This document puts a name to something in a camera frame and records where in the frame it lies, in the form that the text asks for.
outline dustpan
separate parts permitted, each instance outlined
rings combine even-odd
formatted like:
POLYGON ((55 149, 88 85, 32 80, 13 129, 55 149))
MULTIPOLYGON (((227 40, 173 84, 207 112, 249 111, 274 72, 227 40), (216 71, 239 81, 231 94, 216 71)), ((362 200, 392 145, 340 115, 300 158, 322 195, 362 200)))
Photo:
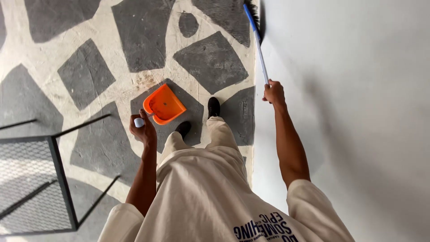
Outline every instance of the dustpan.
POLYGON ((143 108, 147 113, 154 113, 153 119, 159 125, 168 124, 187 110, 167 84, 149 95, 143 101, 143 108))

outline black metal frame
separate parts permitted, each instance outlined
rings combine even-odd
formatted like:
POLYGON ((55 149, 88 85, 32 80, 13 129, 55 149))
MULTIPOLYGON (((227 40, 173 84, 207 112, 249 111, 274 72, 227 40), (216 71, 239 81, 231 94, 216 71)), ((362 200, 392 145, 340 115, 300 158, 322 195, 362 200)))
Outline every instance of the black metal frame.
MULTIPOLYGON (((90 125, 94 122, 97 122, 101 119, 104 119, 106 117, 110 116, 110 114, 103 115, 99 118, 95 118, 93 120, 87 121, 81 125, 75 126, 73 128, 70 128, 68 130, 62 131, 60 133, 54 134, 54 135, 48 135, 48 136, 32 136, 32 137, 17 137, 17 138, 7 138, 7 139, 0 139, 0 143, 19 143, 19 142, 33 142, 33 141, 47 141, 49 145, 49 149, 51 151, 52 161, 54 162, 55 171, 57 173, 57 180, 53 180, 51 182, 47 182, 37 189, 35 189, 33 192, 25 196, 20 201, 16 202, 15 204, 9 206, 7 209, 2 211, 0 213, 0 220, 3 219, 8 214, 12 213, 15 209, 19 208, 22 204, 27 202, 28 200, 32 199, 35 195, 49 187, 54 182, 58 182, 61 188, 61 192, 63 194, 64 203, 66 205, 66 209, 69 215, 71 229, 62 229, 62 230, 50 230, 50 231, 35 231, 35 232, 25 232, 25 233, 14 233, 14 234, 7 234, 7 235, 0 235, 0 237, 5 236, 22 236, 22 235, 37 235, 37 234, 47 234, 47 233, 64 233, 64 232, 75 232, 79 229, 79 227, 85 222, 85 220, 88 218, 88 216, 91 214, 91 212, 95 209, 95 207, 99 204, 101 199, 106 195, 106 193, 109 191, 109 189, 113 186, 115 181, 120 177, 120 175, 117 175, 114 180, 110 183, 110 185, 106 188, 106 190, 98 197, 98 199, 94 202, 94 204, 88 209, 88 211, 84 214, 82 219, 78 221, 76 217, 75 208, 73 206, 72 197, 70 194, 69 185, 67 183, 66 175, 63 168, 63 163, 61 161, 60 151, 58 149, 58 143, 57 139, 58 137, 65 135, 67 133, 70 133, 72 131, 75 131, 77 129, 80 129, 84 126, 90 125)), ((37 121, 36 119, 19 122, 16 124, 6 125, 3 127, 0 127, 0 130, 5 128, 10 128, 18 125, 28 124, 31 122, 37 121)))

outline black shoe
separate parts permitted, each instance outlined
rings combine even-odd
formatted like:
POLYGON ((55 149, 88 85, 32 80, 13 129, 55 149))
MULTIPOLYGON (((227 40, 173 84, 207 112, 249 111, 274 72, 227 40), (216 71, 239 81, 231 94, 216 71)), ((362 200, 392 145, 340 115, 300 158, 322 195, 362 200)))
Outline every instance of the black shoe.
POLYGON ((191 123, 188 121, 184 121, 184 122, 180 123, 175 129, 176 132, 179 132, 181 134, 182 139, 185 138, 185 135, 187 135, 187 133, 190 130, 191 130, 191 123))
POLYGON ((208 111, 209 111, 209 117, 219 117, 219 112, 221 111, 221 107, 219 105, 218 99, 216 97, 209 98, 208 101, 208 111))

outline sweatshirt sleeve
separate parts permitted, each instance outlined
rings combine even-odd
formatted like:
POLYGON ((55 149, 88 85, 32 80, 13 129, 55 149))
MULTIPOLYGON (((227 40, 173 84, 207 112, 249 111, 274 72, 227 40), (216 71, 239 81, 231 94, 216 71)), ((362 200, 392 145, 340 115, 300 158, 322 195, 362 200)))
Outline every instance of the sweatshirt sleeve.
POLYGON ((295 180, 287 193, 290 217, 325 242, 354 241, 326 195, 308 180, 295 180))
POLYGON ((98 242, 134 242, 143 219, 143 215, 132 204, 116 205, 109 213, 98 242))

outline black bristles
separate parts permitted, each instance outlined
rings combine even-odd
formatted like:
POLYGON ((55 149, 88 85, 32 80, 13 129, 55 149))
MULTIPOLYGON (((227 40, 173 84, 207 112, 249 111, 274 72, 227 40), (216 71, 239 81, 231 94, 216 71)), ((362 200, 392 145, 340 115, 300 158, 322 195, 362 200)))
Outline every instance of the black bristles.
POLYGON ((257 5, 253 4, 251 0, 245 0, 243 3, 246 4, 246 6, 248 7, 249 12, 251 13, 252 18, 254 19, 255 26, 257 27, 257 29, 259 29, 260 18, 258 17, 257 5))

